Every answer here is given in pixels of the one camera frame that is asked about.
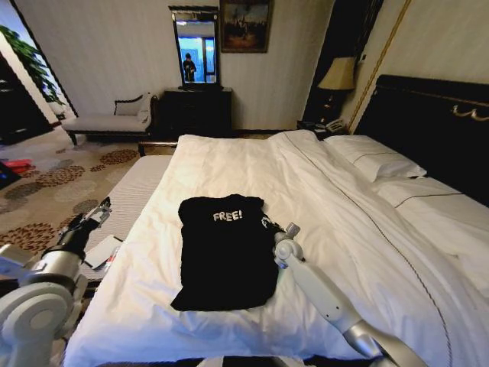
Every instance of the red object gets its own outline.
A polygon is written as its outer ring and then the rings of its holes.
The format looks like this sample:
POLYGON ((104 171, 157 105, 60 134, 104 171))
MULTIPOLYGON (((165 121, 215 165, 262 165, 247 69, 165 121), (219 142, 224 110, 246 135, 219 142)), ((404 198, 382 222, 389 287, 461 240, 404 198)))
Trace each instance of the red object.
POLYGON ((3 164, 11 169, 20 167, 30 167, 32 163, 31 159, 19 159, 18 161, 8 161, 3 164))
POLYGON ((10 168, 12 172, 15 172, 16 174, 21 174, 22 172, 29 171, 35 168, 35 166, 31 165, 31 163, 31 159, 19 159, 17 161, 4 162, 4 165, 10 168))

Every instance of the table lamp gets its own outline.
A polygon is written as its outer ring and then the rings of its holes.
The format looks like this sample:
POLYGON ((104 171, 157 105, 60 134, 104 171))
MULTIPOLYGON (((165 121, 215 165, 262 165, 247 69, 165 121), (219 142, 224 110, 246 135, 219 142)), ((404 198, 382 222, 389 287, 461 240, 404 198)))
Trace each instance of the table lamp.
MULTIPOLYGON (((318 84, 318 88, 331 91, 328 102, 324 105, 328 109, 329 119, 336 119, 334 115, 342 107, 342 100, 346 97, 346 91, 355 88, 353 81, 354 57, 336 57, 325 77, 318 84)), ((321 123, 326 123, 326 117, 321 118, 321 123)))

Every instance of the white cushion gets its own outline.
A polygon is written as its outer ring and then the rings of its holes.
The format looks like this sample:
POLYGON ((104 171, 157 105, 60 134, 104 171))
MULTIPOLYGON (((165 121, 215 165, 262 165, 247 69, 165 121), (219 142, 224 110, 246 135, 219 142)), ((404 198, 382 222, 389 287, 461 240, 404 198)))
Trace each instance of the white cushion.
POLYGON ((145 122, 151 123, 151 97, 153 97, 153 95, 151 95, 150 93, 147 93, 143 97, 141 107, 139 108, 139 111, 137 113, 138 121, 141 124, 144 124, 145 122))
POLYGON ((141 123, 137 116, 93 115, 65 120, 62 126, 68 132, 145 132, 149 122, 141 123))
POLYGON ((325 143, 353 164, 370 182, 378 177, 418 177, 426 171, 400 153, 364 135, 336 135, 325 143))
POLYGON ((136 116, 141 109, 141 103, 144 100, 144 94, 128 101, 115 101, 115 112, 117 116, 136 116))

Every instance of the gold trim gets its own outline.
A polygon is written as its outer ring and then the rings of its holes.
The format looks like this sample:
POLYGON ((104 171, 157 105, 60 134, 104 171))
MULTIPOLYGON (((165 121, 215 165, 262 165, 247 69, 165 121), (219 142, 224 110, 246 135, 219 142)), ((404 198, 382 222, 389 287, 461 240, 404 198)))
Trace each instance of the gold trim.
POLYGON ((364 91, 361 94, 360 100, 358 101, 357 105, 355 106, 355 111, 353 112, 353 116, 350 119, 350 122, 348 123, 348 130, 350 130, 351 125, 353 124, 353 121, 357 117, 358 111, 360 110, 361 104, 365 100, 365 97, 367 96, 367 91, 370 89, 372 83, 374 82, 375 75, 379 71, 379 68, 381 67, 382 61, 384 61, 385 55, 387 53, 387 50, 390 47, 390 44, 392 44, 392 40, 394 39, 394 36, 397 33, 397 29, 399 28, 401 22, 403 21, 404 15, 406 14, 407 8, 410 6, 412 0, 406 0, 404 2, 403 8, 400 10, 399 15, 397 16, 396 23, 392 27, 392 30, 390 31, 389 38, 387 39, 384 49, 382 49, 381 55, 379 56, 377 63, 375 64, 374 70, 372 71, 372 74, 370 75, 370 78, 368 79, 367 85, 364 88, 364 91))
POLYGON ((471 117, 475 121, 479 121, 479 122, 489 121, 489 116, 488 117, 480 117, 480 116, 477 116, 477 109, 473 109, 472 110, 471 117))
POLYGON ((458 105, 453 105, 452 107, 452 113, 457 116, 457 117, 465 117, 465 116, 469 116, 472 111, 474 111, 473 109, 470 110, 469 112, 459 112, 458 111, 458 105))
POLYGON ((420 96, 427 96, 427 97, 435 97, 435 98, 440 98, 440 99, 446 99, 447 101, 459 102, 459 103, 467 103, 467 104, 470 104, 470 105, 475 105, 475 106, 480 106, 480 107, 489 107, 489 103, 480 102, 480 101, 474 101, 472 99, 462 99, 462 98, 456 98, 456 97, 449 97, 449 96, 443 96, 443 95, 440 95, 440 94, 425 93, 425 92, 420 92, 420 91, 417 91, 417 90, 402 89, 402 88, 396 88, 396 87, 390 87, 390 86, 380 86, 379 88, 389 89, 389 90, 396 90, 396 91, 404 92, 404 93, 418 94, 420 96))

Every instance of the nightstand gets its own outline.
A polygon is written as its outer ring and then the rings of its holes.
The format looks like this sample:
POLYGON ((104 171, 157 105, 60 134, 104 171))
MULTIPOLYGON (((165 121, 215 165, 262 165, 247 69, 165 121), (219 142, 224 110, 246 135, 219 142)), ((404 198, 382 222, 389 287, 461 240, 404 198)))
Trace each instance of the nightstand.
POLYGON ((297 122, 297 130, 309 130, 316 134, 318 140, 324 140, 333 135, 347 135, 348 131, 346 129, 342 129, 338 132, 331 132, 324 125, 318 124, 315 122, 308 121, 298 121, 297 122))

